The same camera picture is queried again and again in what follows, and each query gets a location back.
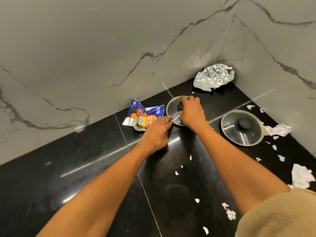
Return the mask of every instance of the beige shirt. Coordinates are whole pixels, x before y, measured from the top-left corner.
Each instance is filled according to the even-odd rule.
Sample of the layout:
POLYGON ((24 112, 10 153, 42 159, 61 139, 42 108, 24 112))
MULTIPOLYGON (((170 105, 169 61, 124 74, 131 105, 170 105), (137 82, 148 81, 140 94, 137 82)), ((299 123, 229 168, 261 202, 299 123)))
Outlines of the beige shirt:
POLYGON ((293 188, 265 200, 241 218, 235 236, 316 236, 316 193, 293 188))

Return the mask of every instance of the person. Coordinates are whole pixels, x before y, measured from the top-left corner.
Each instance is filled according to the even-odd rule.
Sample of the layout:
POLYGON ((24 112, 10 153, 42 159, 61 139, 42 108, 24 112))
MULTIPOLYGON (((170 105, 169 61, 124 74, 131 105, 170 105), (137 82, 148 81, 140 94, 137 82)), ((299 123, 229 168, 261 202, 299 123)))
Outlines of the person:
MULTIPOLYGON (((182 122, 203 143, 243 215, 236 236, 316 236, 314 192, 291 190, 222 138, 205 120, 199 98, 182 97, 180 101, 183 103, 182 122)), ((133 150, 67 202, 37 236, 106 236, 142 163, 168 145, 167 133, 171 126, 170 116, 152 123, 133 150)))

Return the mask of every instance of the black countertop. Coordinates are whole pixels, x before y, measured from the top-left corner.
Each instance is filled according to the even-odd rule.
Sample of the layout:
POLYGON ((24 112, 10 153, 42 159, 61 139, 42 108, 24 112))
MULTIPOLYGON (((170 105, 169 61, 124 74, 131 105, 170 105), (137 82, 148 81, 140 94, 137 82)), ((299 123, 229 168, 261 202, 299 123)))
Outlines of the black countertop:
MULTIPOLYGON (((141 103, 166 106, 172 97, 194 91, 218 133, 221 116, 233 109, 249 111, 265 125, 277 124, 232 83, 211 93, 192 83, 188 80, 141 103), (247 105, 255 107, 249 110, 247 105)), ((127 112, 128 108, 1 165, 0 235, 35 236, 65 202, 131 150, 143 133, 121 125, 127 112)), ((265 136, 256 146, 239 148, 253 159, 259 157, 259 163, 286 184, 292 182, 294 163, 316 171, 314 156, 291 135, 276 140, 265 136)), ((316 191, 316 182, 310 189, 316 191)), ((107 236, 206 236, 203 227, 208 236, 234 236, 240 218, 200 140, 187 127, 173 126, 168 147, 150 156, 134 177, 107 236), (235 220, 228 219, 222 203, 236 212, 235 220)))

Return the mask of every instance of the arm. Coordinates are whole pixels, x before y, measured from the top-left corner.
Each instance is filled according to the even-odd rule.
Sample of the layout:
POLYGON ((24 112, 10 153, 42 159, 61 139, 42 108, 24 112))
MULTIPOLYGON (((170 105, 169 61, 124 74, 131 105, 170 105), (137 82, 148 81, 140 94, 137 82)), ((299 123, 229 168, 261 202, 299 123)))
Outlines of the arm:
POLYGON ((277 176, 210 127, 198 97, 180 100, 183 103, 182 122, 203 143, 242 214, 269 197, 290 190, 277 176))
POLYGON ((140 166, 149 155, 168 145, 170 119, 154 121, 132 151, 66 203, 37 236, 106 236, 140 166))

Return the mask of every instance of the person's right arm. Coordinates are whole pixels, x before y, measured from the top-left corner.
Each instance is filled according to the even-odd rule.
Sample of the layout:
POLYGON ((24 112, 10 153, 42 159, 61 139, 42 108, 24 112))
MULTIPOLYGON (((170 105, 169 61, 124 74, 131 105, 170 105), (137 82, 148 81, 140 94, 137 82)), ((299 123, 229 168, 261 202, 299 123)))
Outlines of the person's right arm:
POLYGON ((205 120, 200 99, 181 97, 182 122, 196 133, 244 215, 252 207, 290 188, 268 169, 216 133, 205 120))

